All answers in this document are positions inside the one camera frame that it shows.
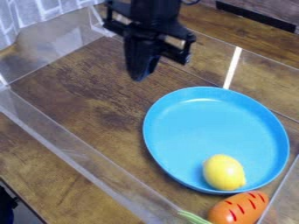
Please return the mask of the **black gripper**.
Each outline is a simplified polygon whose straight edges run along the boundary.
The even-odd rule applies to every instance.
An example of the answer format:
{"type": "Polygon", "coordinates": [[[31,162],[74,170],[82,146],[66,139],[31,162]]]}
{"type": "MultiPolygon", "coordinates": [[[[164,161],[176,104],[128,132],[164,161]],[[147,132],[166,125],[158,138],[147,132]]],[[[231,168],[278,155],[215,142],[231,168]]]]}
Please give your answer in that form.
{"type": "Polygon", "coordinates": [[[107,0],[106,6],[104,27],[120,36],[134,36],[124,40],[132,80],[142,81],[155,71],[162,55],[183,65],[190,62],[196,37],[178,20],[182,0],[107,0]]]}

